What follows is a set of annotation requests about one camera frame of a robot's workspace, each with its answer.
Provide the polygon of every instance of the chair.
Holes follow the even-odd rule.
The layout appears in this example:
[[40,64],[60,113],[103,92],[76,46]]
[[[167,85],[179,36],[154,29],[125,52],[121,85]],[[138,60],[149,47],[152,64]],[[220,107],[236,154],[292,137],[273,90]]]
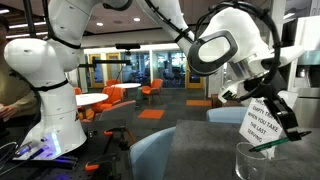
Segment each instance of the chair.
[[248,107],[221,107],[207,111],[207,121],[241,124]]
[[123,99],[123,89],[120,87],[104,87],[102,93],[107,94],[109,97],[102,102],[91,105],[91,109],[94,112],[93,120],[97,113],[102,113],[105,109],[121,103]]
[[115,85],[115,84],[120,84],[120,80],[118,80],[118,79],[109,79],[109,80],[106,81],[106,86],[107,87]]
[[162,82],[163,82],[162,79],[154,79],[151,83],[151,86],[142,86],[141,88],[142,94],[145,96],[148,96],[149,106],[150,106],[151,98],[153,100],[153,95],[158,95],[160,102],[162,104],[161,97],[160,97]]
[[[82,94],[82,91],[79,87],[73,87],[74,94],[79,95]],[[78,112],[81,112],[83,119],[86,118],[86,109],[83,106],[77,106]]]
[[[121,83],[121,82],[120,82],[120,80],[118,80],[118,79],[109,79],[109,80],[106,81],[106,86],[107,86],[107,87],[110,87],[110,86],[112,86],[112,85],[120,84],[120,83]],[[127,90],[126,90],[126,89],[123,89],[123,93],[124,93],[124,95],[125,95],[126,97],[128,97],[128,93],[127,93]]]
[[120,132],[121,142],[125,142],[124,132],[127,132],[132,144],[134,144],[136,141],[132,133],[126,127],[126,124],[133,118],[135,105],[135,100],[114,105],[109,109],[103,110],[98,121],[106,121],[110,127],[113,127],[112,129],[107,130],[107,132]]
[[162,180],[176,127],[151,134],[131,146],[129,160],[134,180]]

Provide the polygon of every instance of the glass cup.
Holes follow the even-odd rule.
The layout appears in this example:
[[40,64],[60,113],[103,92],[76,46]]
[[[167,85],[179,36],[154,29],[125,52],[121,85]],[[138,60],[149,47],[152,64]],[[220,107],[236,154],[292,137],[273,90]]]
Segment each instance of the glass cup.
[[268,162],[268,153],[249,152],[255,145],[248,142],[237,144],[236,173],[242,180],[263,180]]

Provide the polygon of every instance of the glass door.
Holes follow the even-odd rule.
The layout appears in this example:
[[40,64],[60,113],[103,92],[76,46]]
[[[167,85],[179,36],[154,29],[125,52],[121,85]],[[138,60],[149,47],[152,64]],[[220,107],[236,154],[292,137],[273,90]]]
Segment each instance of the glass door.
[[[90,54],[89,64],[92,64],[93,57],[95,60],[101,60],[100,54]],[[91,87],[103,88],[103,72],[101,64],[97,64],[96,68],[90,68]]]
[[186,71],[187,89],[201,89],[203,88],[203,77],[193,73],[187,65]]
[[[120,54],[119,53],[110,53],[107,54],[107,60],[119,60]],[[122,76],[119,75],[119,72],[121,70],[120,64],[107,64],[107,71],[108,71],[108,79],[117,79],[122,82]]]

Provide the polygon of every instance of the paper note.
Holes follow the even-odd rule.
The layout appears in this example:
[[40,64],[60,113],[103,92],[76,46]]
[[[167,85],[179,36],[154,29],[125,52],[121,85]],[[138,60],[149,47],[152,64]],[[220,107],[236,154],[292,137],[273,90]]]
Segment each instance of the paper note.
[[[293,107],[298,95],[292,92],[282,91],[279,96],[283,98],[290,108]],[[240,133],[255,145],[264,144],[279,139],[282,127],[273,118],[268,108],[264,105],[264,98],[251,100],[247,114],[240,128]],[[266,151],[269,158],[274,157],[275,147]]]

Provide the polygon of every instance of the black cable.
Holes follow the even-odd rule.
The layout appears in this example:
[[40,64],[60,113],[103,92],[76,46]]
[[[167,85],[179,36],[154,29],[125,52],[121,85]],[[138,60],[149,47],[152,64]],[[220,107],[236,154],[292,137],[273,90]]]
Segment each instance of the black cable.
[[23,164],[25,164],[25,163],[27,163],[27,162],[29,162],[29,161],[30,161],[29,159],[27,159],[27,160],[25,160],[25,161],[21,161],[19,164],[17,164],[17,165],[15,165],[15,166],[7,169],[6,171],[2,172],[2,173],[0,174],[0,177],[3,176],[3,175],[5,175],[5,174],[7,174],[8,172],[12,171],[13,169],[15,169],[15,168],[17,168],[17,167],[22,166]]
[[13,169],[15,169],[15,168],[17,168],[17,167],[19,167],[19,166],[21,166],[21,165],[29,162],[30,160],[34,159],[35,157],[37,157],[38,155],[40,155],[41,153],[43,153],[43,152],[46,150],[46,148],[47,148],[47,146],[46,146],[46,147],[43,147],[43,148],[41,148],[41,149],[39,149],[39,150],[37,150],[37,151],[36,151],[35,153],[33,153],[27,160],[22,161],[22,162],[20,162],[19,164],[17,164],[17,165],[15,165],[15,166],[13,166],[13,167],[5,170],[4,172],[2,172],[2,173],[0,174],[0,177],[3,176],[3,175],[5,175],[5,174],[7,174],[7,173],[10,172],[10,171],[12,171]]

